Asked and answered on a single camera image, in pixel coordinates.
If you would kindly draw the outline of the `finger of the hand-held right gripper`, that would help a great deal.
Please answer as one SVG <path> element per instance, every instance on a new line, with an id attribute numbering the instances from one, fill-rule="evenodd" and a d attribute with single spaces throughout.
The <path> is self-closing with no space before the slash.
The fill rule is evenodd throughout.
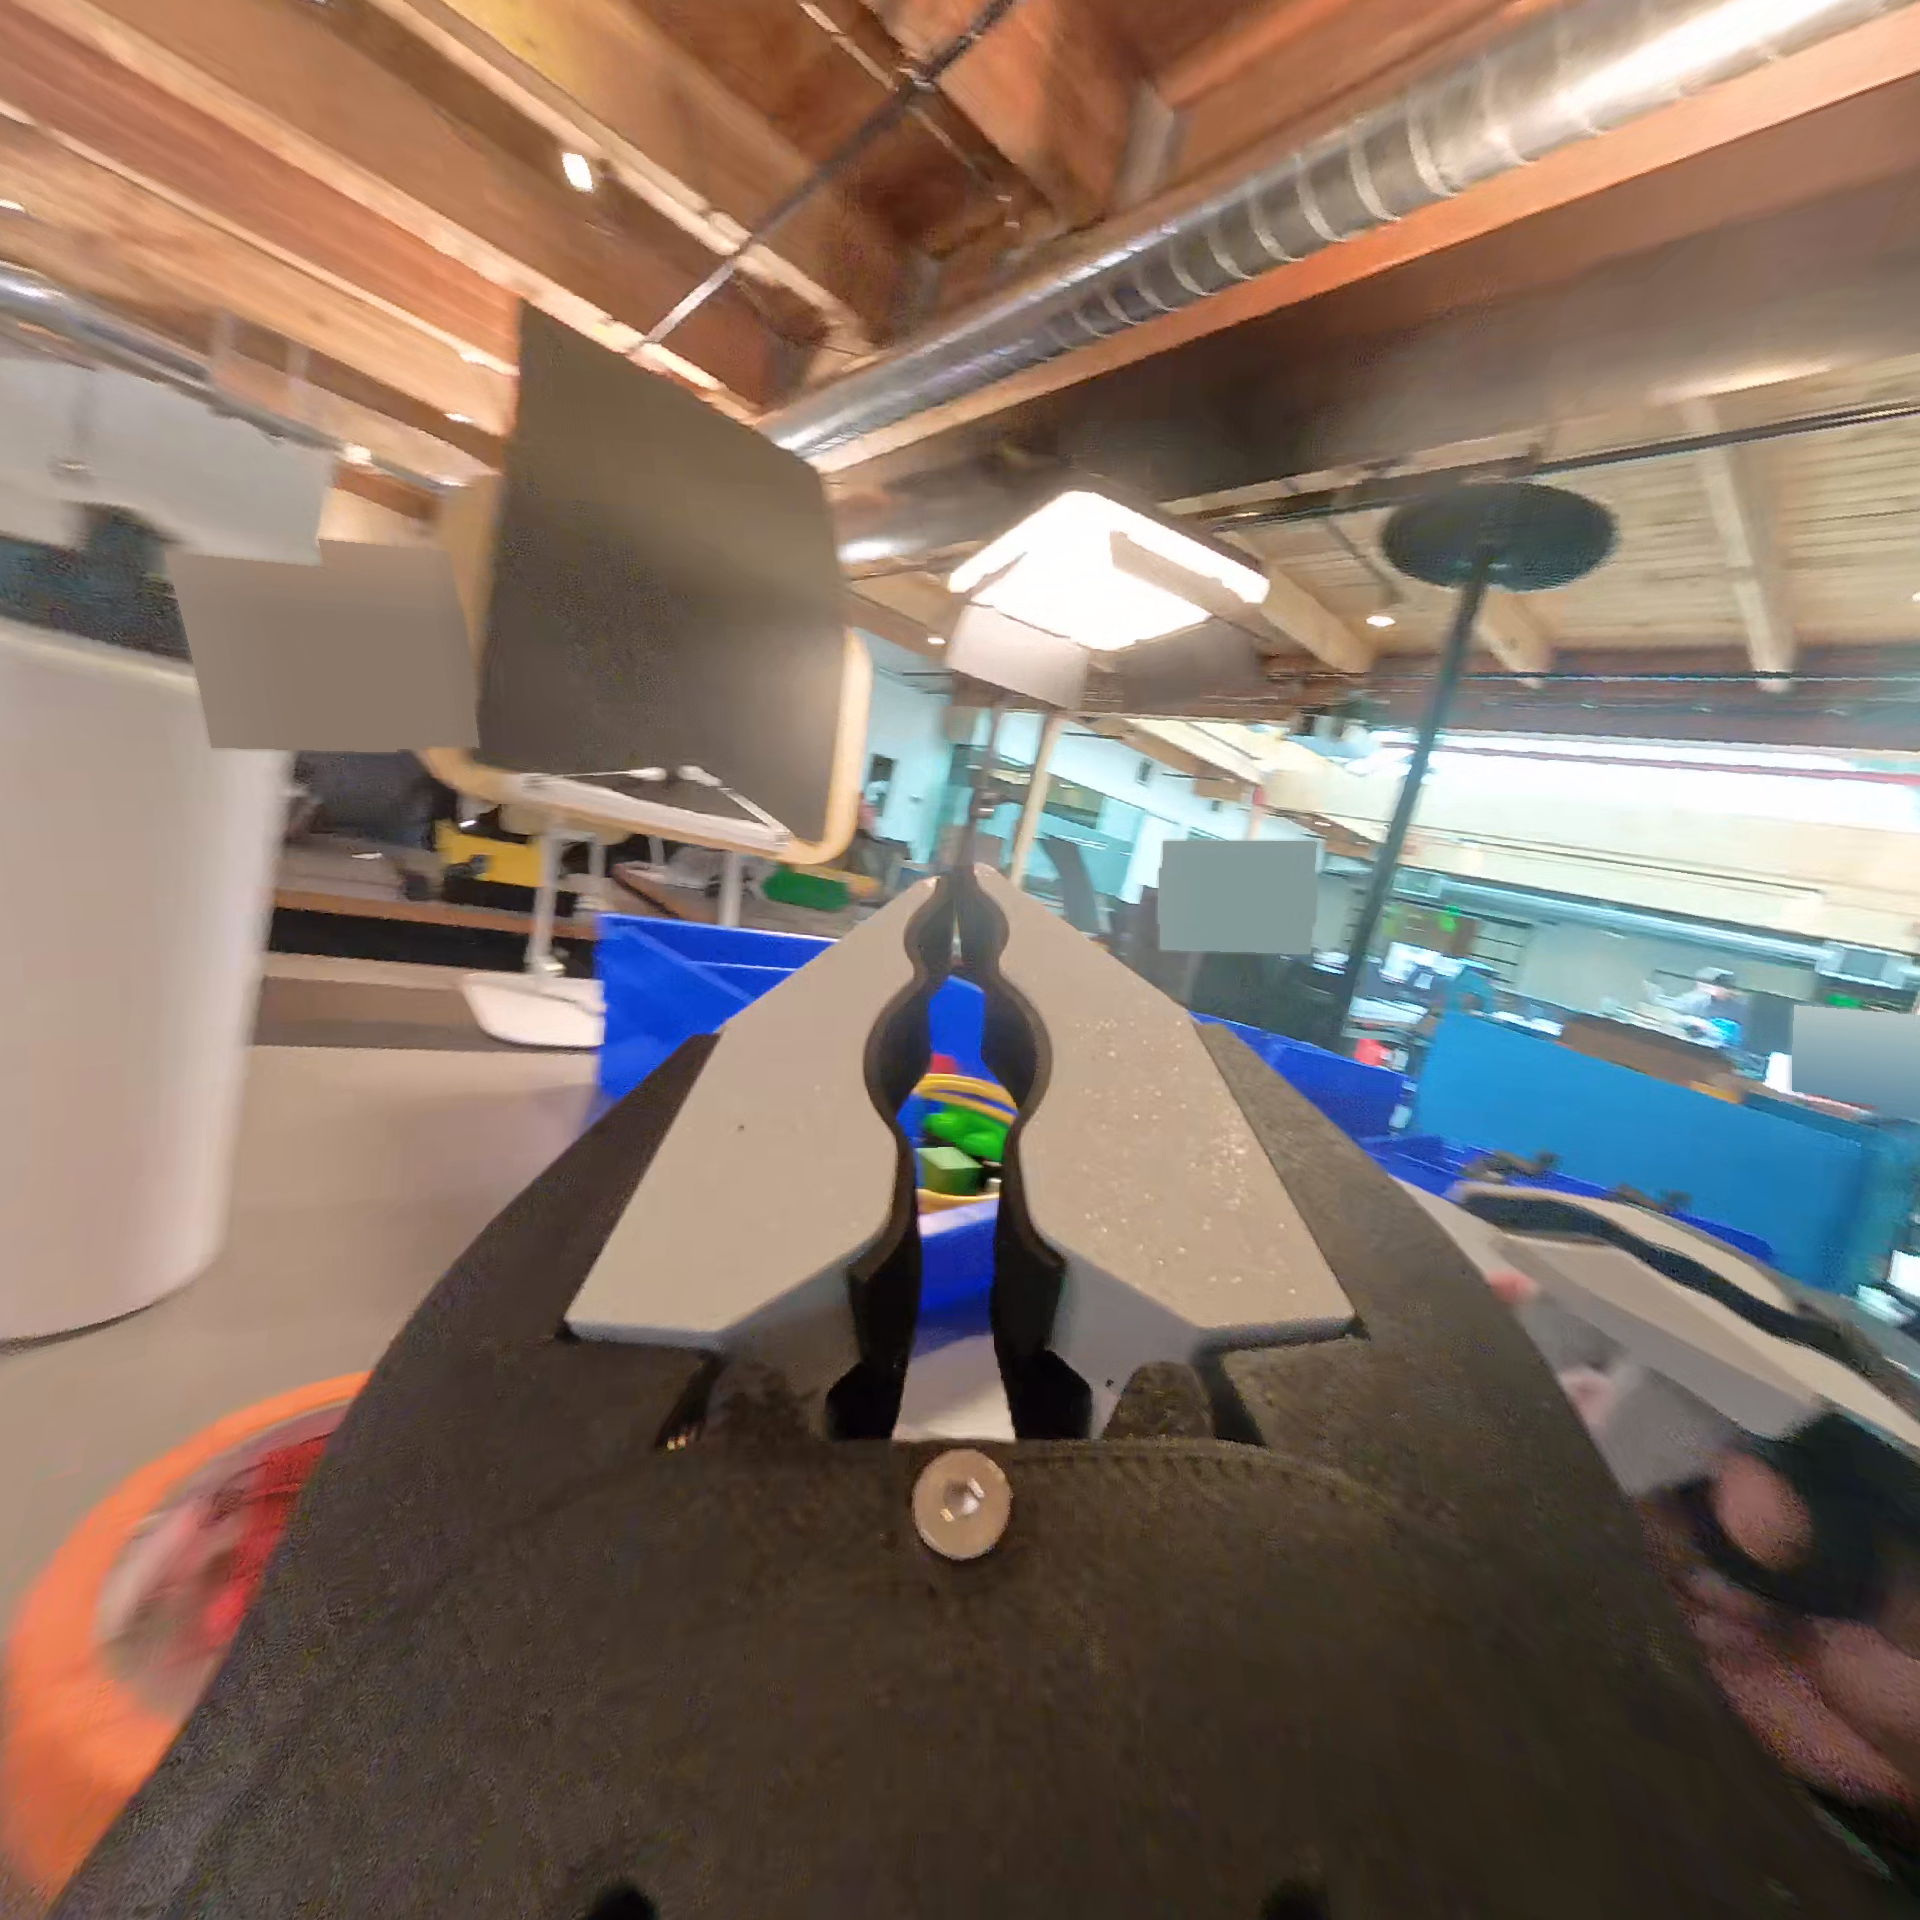
<path id="1" fill-rule="evenodd" d="M 1519 1320 L 1625 1490 L 1703 1481 L 1725 1453 L 1808 1439 L 1822 1418 L 1918 1458 L 1914 1415 L 1880 1385 L 1621 1245 L 1503 1231 L 1503 1264 L 1531 1284 Z"/>
<path id="2" fill-rule="evenodd" d="M 1571 1301 L 1577 1288 L 1647 1311 L 1714 1306 L 1749 1325 L 1858 1325 L 1847 1294 L 1789 1280 L 1677 1215 L 1543 1185 L 1454 1184 L 1447 1228 L 1499 1276 Z"/>

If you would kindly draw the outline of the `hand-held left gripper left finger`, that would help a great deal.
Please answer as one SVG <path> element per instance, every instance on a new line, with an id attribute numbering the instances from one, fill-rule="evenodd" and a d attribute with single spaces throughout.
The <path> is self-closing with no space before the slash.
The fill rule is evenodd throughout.
<path id="1" fill-rule="evenodd" d="M 563 1330 L 774 1374 L 827 1437 L 891 1437 L 920 1314 L 897 1122 L 953 956 L 910 887 L 713 1038 Z"/>

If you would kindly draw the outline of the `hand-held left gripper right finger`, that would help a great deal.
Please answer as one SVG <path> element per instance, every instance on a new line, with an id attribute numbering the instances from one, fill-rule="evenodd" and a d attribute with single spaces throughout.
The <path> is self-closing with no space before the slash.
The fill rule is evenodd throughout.
<path id="1" fill-rule="evenodd" d="M 1154 1364 L 1338 1340 L 1349 1290 L 1182 1004 L 959 871 L 983 1061 L 1015 1098 L 991 1344 L 1016 1437 L 1096 1437 Z"/>

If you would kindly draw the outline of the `blue plastic bin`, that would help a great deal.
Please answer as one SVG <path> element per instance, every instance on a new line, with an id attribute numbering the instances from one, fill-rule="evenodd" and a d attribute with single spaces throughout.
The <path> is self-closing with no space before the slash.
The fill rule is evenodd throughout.
<path id="1" fill-rule="evenodd" d="M 711 1036 L 784 985 L 830 948 L 827 940 L 715 927 L 671 919 L 609 916 L 593 948 L 605 1004 L 599 1087 L 614 1102 L 661 1068 L 683 1042 Z M 1197 1017 L 1233 1032 L 1263 1065 L 1354 1141 L 1379 1168 L 1395 1170 L 1402 1141 L 1390 1130 L 1400 1079 L 1331 1050 L 1261 1028 Z M 986 1328 L 997 1198 L 973 1191 L 951 1225 L 920 1231 L 920 1311 L 931 1340 Z"/>

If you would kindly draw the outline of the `person's right hand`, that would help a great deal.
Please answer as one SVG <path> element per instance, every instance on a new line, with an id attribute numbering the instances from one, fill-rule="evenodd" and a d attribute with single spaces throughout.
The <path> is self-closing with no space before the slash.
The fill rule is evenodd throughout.
<path id="1" fill-rule="evenodd" d="M 1719 1573 L 1677 1490 L 1638 1504 L 1647 1557 L 1725 1702 L 1789 1776 L 1914 1881 L 1914 1524 L 1886 1535 L 1886 1582 L 1865 1617 L 1811 1616 Z"/>

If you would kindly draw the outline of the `bright green toy brick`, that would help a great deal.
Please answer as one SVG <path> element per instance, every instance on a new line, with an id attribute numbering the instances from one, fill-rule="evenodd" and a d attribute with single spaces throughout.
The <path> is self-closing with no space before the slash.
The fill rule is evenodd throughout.
<path id="1" fill-rule="evenodd" d="M 991 1191 L 1011 1122 L 963 1106 L 930 1109 L 920 1122 L 919 1185 L 971 1199 Z"/>

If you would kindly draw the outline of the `yellow bin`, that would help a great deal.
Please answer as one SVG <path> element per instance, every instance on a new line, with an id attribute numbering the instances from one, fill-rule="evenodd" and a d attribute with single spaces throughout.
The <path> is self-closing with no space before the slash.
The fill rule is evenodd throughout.
<path id="1" fill-rule="evenodd" d="M 445 904 L 529 916 L 542 884 L 537 838 L 498 833 L 491 822 L 434 820 L 435 896 Z"/>

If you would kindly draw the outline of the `large studio light on stand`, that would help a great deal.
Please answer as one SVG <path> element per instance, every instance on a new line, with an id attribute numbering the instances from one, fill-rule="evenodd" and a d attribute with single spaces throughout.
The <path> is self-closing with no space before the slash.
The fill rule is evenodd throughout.
<path id="1" fill-rule="evenodd" d="M 1066 903 L 1062 838 L 1098 908 L 1161 880 L 1168 842 L 1254 822 L 1263 761 L 1213 711 L 1259 693 L 1278 577 L 1245 550 L 1093 487 L 1050 490 L 958 561 L 944 656 L 979 708 L 979 833 Z"/>

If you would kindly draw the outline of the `black floor lamp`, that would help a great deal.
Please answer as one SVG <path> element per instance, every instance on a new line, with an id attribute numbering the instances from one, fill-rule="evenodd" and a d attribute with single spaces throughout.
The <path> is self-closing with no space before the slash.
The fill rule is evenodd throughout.
<path id="1" fill-rule="evenodd" d="M 1385 558 L 1413 583 L 1449 588 L 1454 612 L 1426 695 L 1395 804 L 1350 927 L 1349 957 L 1330 1001 L 1341 1032 L 1375 933 L 1400 871 L 1432 749 L 1464 680 L 1489 592 L 1552 592 L 1601 564 L 1616 546 L 1616 517 L 1600 502 L 1545 481 L 1477 481 L 1395 508 L 1383 529 Z"/>

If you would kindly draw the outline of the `orange tape roll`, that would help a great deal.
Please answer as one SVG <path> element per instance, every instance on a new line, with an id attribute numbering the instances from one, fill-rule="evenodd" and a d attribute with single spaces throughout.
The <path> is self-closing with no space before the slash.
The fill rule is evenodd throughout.
<path id="1" fill-rule="evenodd" d="M 213 1676 L 368 1374 L 256 1401 L 120 1479 L 3 1639 L 3 1863 L 49 1908 Z"/>

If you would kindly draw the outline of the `silver ventilation duct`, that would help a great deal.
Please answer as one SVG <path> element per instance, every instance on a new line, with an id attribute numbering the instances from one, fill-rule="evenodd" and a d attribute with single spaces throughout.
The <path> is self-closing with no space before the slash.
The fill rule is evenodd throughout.
<path id="1" fill-rule="evenodd" d="M 771 412 L 759 429 L 837 471 L 994 415 L 1286 300 L 1375 272 L 1385 238 L 1466 198 L 1469 229 L 1510 222 L 1502 180 L 1774 65 L 1829 64 L 1911 4 L 1547 4 L 1302 142 L 1281 136 L 1169 188 L 959 305 L 901 348 Z"/>

